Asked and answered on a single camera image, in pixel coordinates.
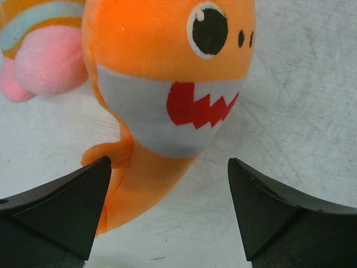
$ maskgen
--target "red fabric patch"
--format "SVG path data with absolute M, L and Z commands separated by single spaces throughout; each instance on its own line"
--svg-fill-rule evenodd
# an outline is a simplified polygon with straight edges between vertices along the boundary
M 209 95 L 195 102 L 194 91 L 195 83 L 175 82 L 171 86 L 166 107 L 167 113 L 175 125 L 193 123 L 195 128 L 199 129 L 210 122 L 211 127 L 214 127 L 220 120 L 225 120 L 239 96 L 237 93 L 228 106 L 224 97 L 219 98 L 210 106 Z

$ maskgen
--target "stuffed animal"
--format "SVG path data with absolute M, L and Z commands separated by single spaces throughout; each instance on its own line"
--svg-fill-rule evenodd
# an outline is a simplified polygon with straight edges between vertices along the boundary
M 90 148 L 113 173 L 97 235 L 160 202 L 236 102 L 253 55 L 254 0 L 87 0 L 84 61 L 120 140 Z
M 13 102 L 61 94 L 88 79 L 81 20 L 85 0 L 0 0 L 0 90 Z

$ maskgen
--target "yellow stripe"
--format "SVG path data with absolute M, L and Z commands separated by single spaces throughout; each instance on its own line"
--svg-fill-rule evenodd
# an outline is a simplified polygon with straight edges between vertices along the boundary
M 28 31 L 26 32 L 26 34 L 24 34 L 19 41 L 15 44 L 15 46 L 13 46 L 12 48 L 3 51 L 3 55 L 10 58 L 10 59 L 15 59 L 15 56 L 17 54 L 17 51 L 20 49 L 20 47 L 22 46 L 22 41 L 25 38 L 25 36 L 27 34 L 29 34 L 30 32 L 39 29 L 39 28 L 43 28 L 46 26 L 56 26 L 56 25 L 64 25 L 64 26 L 72 26 L 72 27 L 81 27 L 81 23 L 82 23 L 82 18 L 81 17 L 62 17 L 62 18 L 51 18 L 49 20 L 43 21 L 41 23 L 38 23 L 36 25 L 34 25 L 33 27 L 31 27 L 30 29 L 28 29 Z
M 0 28 L 4 26 L 4 23 L 9 22 L 15 18 L 19 13 L 37 5 L 43 3 L 49 3 L 53 0 L 5 0 L 1 3 L 4 18 L 0 21 Z M 74 3 L 84 4 L 86 0 L 68 0 Z

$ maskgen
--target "nostril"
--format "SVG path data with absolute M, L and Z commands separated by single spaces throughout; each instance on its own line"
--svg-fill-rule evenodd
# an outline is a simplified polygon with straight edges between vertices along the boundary
M 239 36 L 238 36 L 238 46 L 242 47 L 243 44 L 244 44 L 244 32 L 243 32 L 243 30 L 241 30 L 239 32 Z
M 249 47 L 252 48 L 253 45 L 253 37 L 254 37 L 254 31 L 252 32 L 252 34 L 250 35 L 250 41 L 249 41 Z

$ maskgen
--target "pink plush part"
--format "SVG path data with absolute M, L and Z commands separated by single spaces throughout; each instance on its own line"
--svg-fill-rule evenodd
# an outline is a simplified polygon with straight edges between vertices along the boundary
M 26 102 L 36 96 L 15 79 L 15 61 L 8 57 L 3 58 L 0 70 L 0 90 L 9 101 L 16 103 Z
M 86 82 L 81 31 L 48 26 L 29 33 L 15 58 L 15 77 L 35 94 L 69 92 Z

